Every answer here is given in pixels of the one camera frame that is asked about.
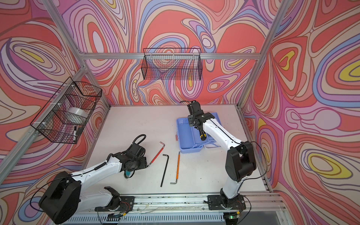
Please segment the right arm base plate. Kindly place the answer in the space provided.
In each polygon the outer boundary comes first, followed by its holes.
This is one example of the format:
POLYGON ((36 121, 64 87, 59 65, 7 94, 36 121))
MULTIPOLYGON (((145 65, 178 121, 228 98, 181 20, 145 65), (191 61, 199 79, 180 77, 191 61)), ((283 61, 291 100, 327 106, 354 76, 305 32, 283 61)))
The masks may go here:
POLYGON ((227 199, 222 195, 208 195, 205 201, 209 210, 238 210, 242 212, 246 209, 246 203, 243 195, 237 195, 232 199, 227 199))

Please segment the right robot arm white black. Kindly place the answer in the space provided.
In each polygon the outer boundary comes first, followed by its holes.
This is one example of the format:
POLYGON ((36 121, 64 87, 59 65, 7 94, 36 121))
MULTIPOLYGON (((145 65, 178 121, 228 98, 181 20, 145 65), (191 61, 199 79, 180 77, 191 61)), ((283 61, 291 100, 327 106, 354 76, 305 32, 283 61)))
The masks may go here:
POLYGON ((226 151, 225 170, 228 179, 220 194, 227 200, 234 199, 243 182, 257 169, 252 143, 243 142, 228 132, 213 114, 204 113, 199 102, 191 101, 187 108, 189 125, 199 131, 200 139, 204 141, 210 135, 226 151))

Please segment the yellow black utility knife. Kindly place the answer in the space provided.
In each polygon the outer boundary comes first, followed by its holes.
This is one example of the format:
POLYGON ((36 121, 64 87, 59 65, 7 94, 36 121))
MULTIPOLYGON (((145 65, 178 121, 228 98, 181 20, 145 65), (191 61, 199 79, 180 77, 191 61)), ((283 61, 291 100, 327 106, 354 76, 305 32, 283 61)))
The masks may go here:
POLYGON ((204 130, 201 127, 197 127, 197 130, 199 131, 200 139, 202 141, 205 141, 207 136, 206 136, 206 133, 204 132, 204 130))

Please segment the teal utility knife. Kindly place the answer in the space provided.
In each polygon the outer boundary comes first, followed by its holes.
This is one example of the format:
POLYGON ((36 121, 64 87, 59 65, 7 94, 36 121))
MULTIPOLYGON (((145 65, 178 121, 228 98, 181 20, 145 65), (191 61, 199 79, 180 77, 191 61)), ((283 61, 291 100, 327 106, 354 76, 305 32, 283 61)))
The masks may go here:
POLYGON ((133 171, 125 170, 124 171, 124 178, 125 179, 130 179, 130 178, 132 178, 134 176, 134 174, 135 174, 134 170, 133 171))

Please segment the white pink tool box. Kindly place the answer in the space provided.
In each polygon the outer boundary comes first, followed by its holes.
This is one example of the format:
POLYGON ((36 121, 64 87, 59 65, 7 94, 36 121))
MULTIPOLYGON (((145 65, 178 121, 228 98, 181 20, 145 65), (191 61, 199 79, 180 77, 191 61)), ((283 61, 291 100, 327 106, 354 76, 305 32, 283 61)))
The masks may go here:
POLYGON ((214 138, 207 135, 205 141, 200 138, 199 130, 189 126, 188 118, 176 120, 177 138, 182 154, 200 152, 203 148, 211 149, 220 147, 214 138))

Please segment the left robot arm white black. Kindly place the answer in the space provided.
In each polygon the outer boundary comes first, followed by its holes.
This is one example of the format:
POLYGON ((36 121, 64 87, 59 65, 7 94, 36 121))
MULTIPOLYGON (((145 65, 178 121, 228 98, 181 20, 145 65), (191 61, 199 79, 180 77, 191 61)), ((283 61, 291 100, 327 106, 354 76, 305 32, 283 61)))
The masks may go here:
POLYGON ((145 138, 145 134, 139 135, 127 150, 111 153, 105 161, 88 169, 57 174, 47 183, 48 188, 38 202, 40 210, 57 225, 78 212, 90 209, 115 212, 125 206, 123 214, 129 212, 129 203, 125 203, 114 188, 106 186, 100 191, 87 190, 114 174, 123 172, 126 178, 130 178, 135 171, 147 168, 146 150, 140 145, 145 138))

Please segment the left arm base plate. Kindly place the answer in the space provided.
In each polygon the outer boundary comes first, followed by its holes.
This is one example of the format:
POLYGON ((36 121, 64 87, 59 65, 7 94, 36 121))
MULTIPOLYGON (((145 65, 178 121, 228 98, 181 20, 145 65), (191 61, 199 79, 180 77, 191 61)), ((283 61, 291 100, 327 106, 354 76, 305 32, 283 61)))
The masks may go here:
POLYGON ((133 210, 134 200, 134 196, 120 196, 118 198, 113 198, 107 206, 96 207, 95 211, 128 213, 133 210))

